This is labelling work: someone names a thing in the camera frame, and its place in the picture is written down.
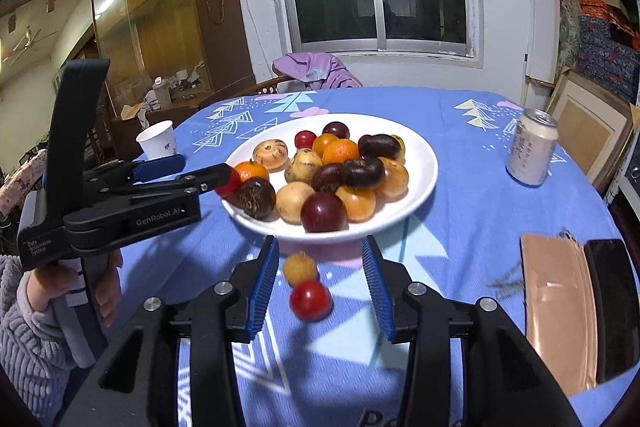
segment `ceiling fan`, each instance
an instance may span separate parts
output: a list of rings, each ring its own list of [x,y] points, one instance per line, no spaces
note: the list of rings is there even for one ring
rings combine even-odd
[[[31,32],[31,27],[27,26],[27,32],[25,33],[24,37],[20,39],[20,42],[18,42],[16,44],[16,47],[14,48],[14,50],[9,53],[5,58],[2,59],[2,63],[4,64],[6,61],[11,60],[11,62],[9,62],[9,66],[11,66],[16,60],[18,60],[18,58],[20,58],[22,56],[22,54],[28,50],[31,46],[33,46],[34,44],[37,44],[38,42],[43,41],[44,39],[55,35],[57,32],[53,32],[50,33],[49,35],[45,35],[43,38],[39,39],[38,35],[40,34],[40,32],[42,31],[42,29],[36,31],[36,33],[32,33]]]

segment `person's sleeve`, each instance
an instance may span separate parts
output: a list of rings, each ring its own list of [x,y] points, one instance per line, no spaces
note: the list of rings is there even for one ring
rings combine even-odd
[[[49,427],[75,364],[51,306],[42,313],[31,308],[29,277],[17,257],[0,255],[0,363],[31,412]]]

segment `white plate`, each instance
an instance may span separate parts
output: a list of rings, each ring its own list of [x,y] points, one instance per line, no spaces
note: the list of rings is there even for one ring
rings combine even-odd
[[[299,131],[309,130],[317,135],[332,121],[340,121],[349,128],[351,139],[357,142],[364,134],[396,134],[404,140],[406,155],[404,166],[409,171],[409,190],[404,198],[393,203],[385,203],[374,216],[364,223],[349,223],[348,229],[338,232],[308,233],[302,225],[290,225],[278,218],[273,221],[259,221],[247,216],[242,210],[223,200],[226,211],[240,225],[262,235],[274,235],[278,239],[299,243],[342,243],[360,239],[390,227],[409,216],[429,197],[438,177],[438,161],[431,146],[422,136],[397,122],[363,114],[322,114],[298,118],[271,127],[238,147],[226,163],[236,166],[250,160],[258,143],[269,139],[280,139],[287,144],[289,156],[296,152],[294,138]],[[270,173],[270,181],[276,192],[286,185],[284,170]]]

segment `dark plum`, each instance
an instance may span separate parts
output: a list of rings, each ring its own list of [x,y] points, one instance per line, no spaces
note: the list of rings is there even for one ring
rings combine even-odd
[[[337,136],[338,138],[349,138],[351,133],[349,132],[349,128],[343,124],[342,122],[332,122],[328,123],[322,129],[322,133],[329,133]]]
[[[342,200],[332,192],[316,192],[309,196],[300,212],[307,232],[335,232],[347,224],[347,211]]]
[[[385,166],[380,158],[369,156],[347,160],[342,164],[342,183],[347,187],[364,190],[376,188],[385,180]]]
[[[296,146],[296,149],[311,149],[314,146],[314,142],[318,136],[311,131],[300,131],[296,134],[296,137],[293,139],[293,142]]]
[[[402,153],[400,142],[388,134],[374,134],[360,138],[358,150],[361,156],[383,156],[393,160]]]
[[[342,185],[341,163],[327,163],[311,178],[311,186],[316,192],[335,192],[340,185]]]

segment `pink heart pattern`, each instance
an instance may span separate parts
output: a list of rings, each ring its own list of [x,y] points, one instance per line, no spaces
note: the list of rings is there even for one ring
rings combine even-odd
[[[306,116],[315,116],[317,114],[328,114],[328,109],[321,109],[319,107],[307,107],[304,111],[292,112],[289,116],[291,118],[305,118]]]
[[[522,108],[519,105],[516,105],[513,102],[509,102],[509,100],[502,100],[501,102],[498,102],[495,105],[497,105],[498,107],[509,107],[510,109],[515,109],[516,111],[522,110]]]

